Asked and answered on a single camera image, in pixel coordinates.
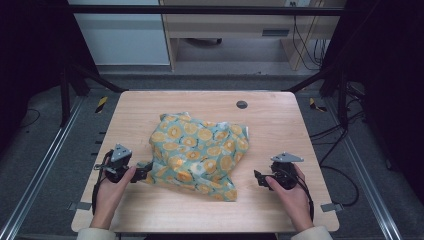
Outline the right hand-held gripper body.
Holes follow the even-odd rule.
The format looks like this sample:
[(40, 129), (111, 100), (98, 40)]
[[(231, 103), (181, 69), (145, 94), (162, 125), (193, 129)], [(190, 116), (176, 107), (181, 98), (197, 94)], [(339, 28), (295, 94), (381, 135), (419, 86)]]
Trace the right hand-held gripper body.
[(294, 162), (302, 162), (303, 159), (283, 152), (271, 158), (271, 177), (276, 180), (285, 190), (291, 190), (296, 185), (301, 185)]

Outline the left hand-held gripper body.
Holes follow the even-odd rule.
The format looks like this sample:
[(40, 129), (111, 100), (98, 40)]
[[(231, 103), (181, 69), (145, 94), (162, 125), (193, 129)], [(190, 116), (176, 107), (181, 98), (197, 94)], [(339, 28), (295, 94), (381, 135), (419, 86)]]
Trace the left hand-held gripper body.
[(107, 178), (113, 183), (118, 183), (129, 169), (128, 163), (131, 157), (132, 151), (117, 143), (114, 149), (105, 154), (102, 163), (94, 166), (95, 170), (99, 170), (97, 182), (100, 183)]

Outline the teal orange-print cloth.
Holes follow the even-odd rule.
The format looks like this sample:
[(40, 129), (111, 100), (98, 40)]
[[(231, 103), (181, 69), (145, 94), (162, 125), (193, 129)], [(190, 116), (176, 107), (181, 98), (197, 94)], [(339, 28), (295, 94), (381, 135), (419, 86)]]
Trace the teal orange-print cloth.
[(200, 120), (187, 112), (163, 114), (149, 144), (148, 184), (175, 185), (220, 201), (237, 199), (231, 172), (249, 149), (247, 126)]

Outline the person's right hand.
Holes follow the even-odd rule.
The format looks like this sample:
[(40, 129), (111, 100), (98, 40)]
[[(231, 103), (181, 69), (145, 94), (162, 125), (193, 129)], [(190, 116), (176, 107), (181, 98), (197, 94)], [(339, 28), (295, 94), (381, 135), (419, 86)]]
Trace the person's right hand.
[(297, 232), (305, 231), (314, 226), (310, 216), (309, 198), (300, 184), (297, 184), (291, 190), (286, 190), (272, 177), (266, 177), (265, 180), (280, 199)]

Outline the person's left hand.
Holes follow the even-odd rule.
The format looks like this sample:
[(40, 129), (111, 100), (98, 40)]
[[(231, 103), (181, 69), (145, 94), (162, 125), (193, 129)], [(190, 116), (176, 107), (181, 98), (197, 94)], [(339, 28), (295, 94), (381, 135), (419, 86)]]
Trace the person's left hand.
[(115, 211), (123, 197), (127, 185), (135, 175), (136, 168), (130, 167), (118, 183), (113, 183), (106, 177), (101, 182), (96, 197), (96, 207), (91, 228), (108, 230), (111, 226)]

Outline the yellow black striped tape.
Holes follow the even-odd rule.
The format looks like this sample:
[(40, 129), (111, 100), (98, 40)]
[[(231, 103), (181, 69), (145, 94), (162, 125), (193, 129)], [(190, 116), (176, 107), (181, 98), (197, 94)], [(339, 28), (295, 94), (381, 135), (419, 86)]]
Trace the yellow black striped tape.
[(107, 100), (108, 100), (108, 97), (107, 96), (102, 96), (100, 98), (100, 100), (98, 102), (98, 105), (96, 107), (95, 113), (101, 113), (102, 112), (102, 110), (103, 110), (103, 108), (104, 108)]

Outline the white cabinet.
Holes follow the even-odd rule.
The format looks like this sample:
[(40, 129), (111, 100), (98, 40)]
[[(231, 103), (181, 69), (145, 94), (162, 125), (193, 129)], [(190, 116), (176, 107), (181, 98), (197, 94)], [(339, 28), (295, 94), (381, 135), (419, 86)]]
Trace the white cabinet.
[(160, 14), (88, 14), (75, 18), (96, 65), (168, 65)]

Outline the black curtain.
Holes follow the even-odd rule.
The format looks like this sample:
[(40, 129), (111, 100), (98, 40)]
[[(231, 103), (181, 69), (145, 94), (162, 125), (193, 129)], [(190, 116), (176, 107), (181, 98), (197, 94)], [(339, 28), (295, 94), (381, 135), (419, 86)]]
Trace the black curtain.
[(346, 0), (327, 65), (356, 29), (348, 79), (365, 87), (365, 110), (384, 153), (424, 204), (424, 0)]
[(0, 0), (0, 152), (36, 94), (71, 64), (98, 70), (68, 0)]

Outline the light wooden desk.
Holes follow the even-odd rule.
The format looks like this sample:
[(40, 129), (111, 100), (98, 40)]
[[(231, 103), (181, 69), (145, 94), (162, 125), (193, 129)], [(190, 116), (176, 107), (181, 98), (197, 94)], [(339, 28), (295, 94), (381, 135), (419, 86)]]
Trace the light wooden desk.
[[(162, 6), (344, 7), (347, 0), (159, 0)], [(292, 69), (309, 56), (310, 40), (329, 40), (337, 16), (165, 14), (167, 37), (279, 39)]]

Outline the grey metal table bracket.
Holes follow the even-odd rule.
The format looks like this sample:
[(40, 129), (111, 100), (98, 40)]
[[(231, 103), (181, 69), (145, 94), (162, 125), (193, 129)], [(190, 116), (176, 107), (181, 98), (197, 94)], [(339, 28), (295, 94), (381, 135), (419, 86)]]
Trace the grey metal table bracket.
[(67, 209), (69, 211), (90, 210), (92, 204), (87, 202), (70, 202)]
[(330, 211), (342, 211), (344, 209), (343, 205), (340, 203), (328, 203), (328, 204), (322, 204), (321, 209), (323, 212), (330, 212)]

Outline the yellow-handled tool right floor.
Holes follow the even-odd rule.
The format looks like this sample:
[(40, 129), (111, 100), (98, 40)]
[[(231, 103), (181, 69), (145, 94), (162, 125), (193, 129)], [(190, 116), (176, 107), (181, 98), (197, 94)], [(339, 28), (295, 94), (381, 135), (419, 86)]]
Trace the yellow-handled tool right floor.
[(320, 112), (327, 112), (327, 108), (326, 107), (320, 107), (316, 105), (316, 102), (313, 98), (309, 98), (309, 106), (311, 109), (320, 111)]

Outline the black metal frame stand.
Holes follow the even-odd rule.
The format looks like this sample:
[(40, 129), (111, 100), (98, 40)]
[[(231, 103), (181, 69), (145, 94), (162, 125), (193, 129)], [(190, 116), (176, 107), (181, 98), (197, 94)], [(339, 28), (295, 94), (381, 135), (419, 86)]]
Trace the black metal frame stand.
[(329, 97), (334, 93), (335, 90), (338, 91), (337, 97), (337, 119), (341, 124), (342, 128), (348, 129), (348, 116), (347, 116), (347, 74), (343, 70), (342, 66), (337, 66), (332, 64), (328, 67), (321, 69), (318, 73), (312, 75), (311, 77), (303, 80), (302, 82), (289, 87), (286, 89), (286, 92), (296, 93), (306, 86), (311, 85), (312, 83), (317, 82), (318, 80), (323, 80), (319, 92), (322, 97)]
[(71, 118), (69, 86), (72, 86), (78, 96), (86, 96), (90, 91), (90, 88), (86, 83), (86, 79), (91, 79), (115, 93), (123, 93), (126, 91), (125, 88), (121, 88), (107, 81), (98, 73), (88, 70), (81, 65), (70, 64), (65, 66), (60, 73), (62, 107), (62, 120), (60, 124), (61, 127), (64, 127)]

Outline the aluminium floor rail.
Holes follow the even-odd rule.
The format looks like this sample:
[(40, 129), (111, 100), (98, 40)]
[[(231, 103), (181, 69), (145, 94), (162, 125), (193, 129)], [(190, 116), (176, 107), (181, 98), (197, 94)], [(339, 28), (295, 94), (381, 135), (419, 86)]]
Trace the aluminium floor rail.
[(349, 100), (345, 105), (338, 109), (334, 99), (327, 98), (324, 102), (327, 104), (328, 111), (336, 124), (341, 123), (341, 118), (338, 116), (338, 113), (342, 110), (347, 111), (347, 127), (345, 129), (345, 136), (342, 139), (342, 142), (344, 149), (349, 156), (352, 168), (354, 169), (362, 191), (385, 239), (403, 240), (396, 223), (394, 222), (382, 196), (380, 195), (380, 192), (378, 191), (377, 186), (363, 164), (362, 158), (351, 139), (352, 121), (350, 120), (350, 117), (355, 115), (355, 113), (352, 113), (352, 110), (355, 110), (357, 103), (354, 100)]
[(74, 125), (75, 119), (78, 117), (84, 101), (84, 97), (75, 98), (75, 103), (72, 106), (69, 119), (66, 120), (64, 125), (56, 132), (54, 139), (48, 146), (43, 158), (40, 160), (37, 169), (28, 184), (25, 186), (25, 190), (13, 209), (13, 212), (0, 229), (0, 240), (14, 240), (17, 236), (19, 229), (27, 217), (28, 212), (30, 211), (46, 177), (50, 172), (51, 167), (55, 163), (56, 158)]

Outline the black horizontal frame bar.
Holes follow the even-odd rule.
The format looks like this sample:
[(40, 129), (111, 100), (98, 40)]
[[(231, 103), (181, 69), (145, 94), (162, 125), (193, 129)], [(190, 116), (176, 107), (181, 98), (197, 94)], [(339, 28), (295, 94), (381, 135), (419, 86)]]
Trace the black horizontal frame bar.
[(88, 14), (206, 14), (206, 15), (293, 15), (342, 16), (345, 8), (254, 7), (254, 6), (151, 6), (151, 5), (69, 5), (73, 13)]

